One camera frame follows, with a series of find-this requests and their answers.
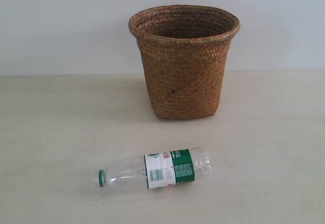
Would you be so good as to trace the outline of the clear plastic bottle green label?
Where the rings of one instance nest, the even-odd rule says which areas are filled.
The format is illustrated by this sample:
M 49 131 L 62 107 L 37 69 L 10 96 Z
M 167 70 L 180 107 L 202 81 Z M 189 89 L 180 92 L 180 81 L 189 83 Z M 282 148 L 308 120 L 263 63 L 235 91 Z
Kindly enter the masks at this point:
M 95 182 L 113 191 L 145 190 L 194 182 L 210 173 L 209 154 L 196 147 L 125 159 L 97 171 Z

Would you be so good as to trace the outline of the brown woven wicker basket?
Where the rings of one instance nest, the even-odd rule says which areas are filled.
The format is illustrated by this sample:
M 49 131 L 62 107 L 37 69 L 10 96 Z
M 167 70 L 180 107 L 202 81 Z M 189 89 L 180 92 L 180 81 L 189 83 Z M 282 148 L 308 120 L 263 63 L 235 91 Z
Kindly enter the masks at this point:
M 169 5 L 133 15 L 128 27 L 140 50 L 156 117 L 213 116 L 239 19 L 216 7 Z

